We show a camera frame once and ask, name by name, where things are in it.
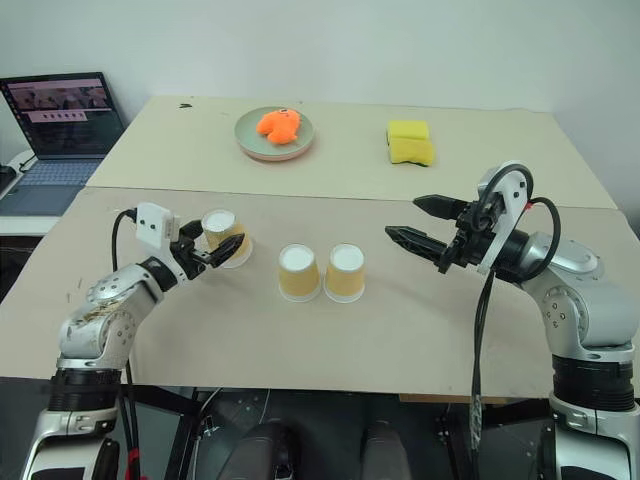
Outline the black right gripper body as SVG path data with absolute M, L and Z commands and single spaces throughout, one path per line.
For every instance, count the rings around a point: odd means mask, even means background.
M 495 237 L 493 228 L 505 207 L 503 196 L 493 193 L 485 202 L 477 200 L 468 203 L 467 216 L 454 220 L 455 236 L 437 263 L 440 273 L 446 273 L 452 265 L 478 265 Z

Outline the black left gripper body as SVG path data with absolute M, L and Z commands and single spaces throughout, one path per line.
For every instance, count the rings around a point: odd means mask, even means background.
M 205 271 L 206 264 L 197 256 L 198 250 L 192 238 L 180 235 L 177 241 L 170 243 L 170 252 L 188 280 L 197 278 Z

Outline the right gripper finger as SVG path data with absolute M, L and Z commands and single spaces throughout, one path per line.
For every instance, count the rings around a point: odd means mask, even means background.
M 428 215 L 443 220 L 456 220 L 465 218 L 469 211 L 469 203 L 464 200 L 430 194 L 417 197 L 413 204 Z
M 446 250 L 446 244 L 409 226 L 386 226 L 385 233 L 404 250 L 437 263 Z

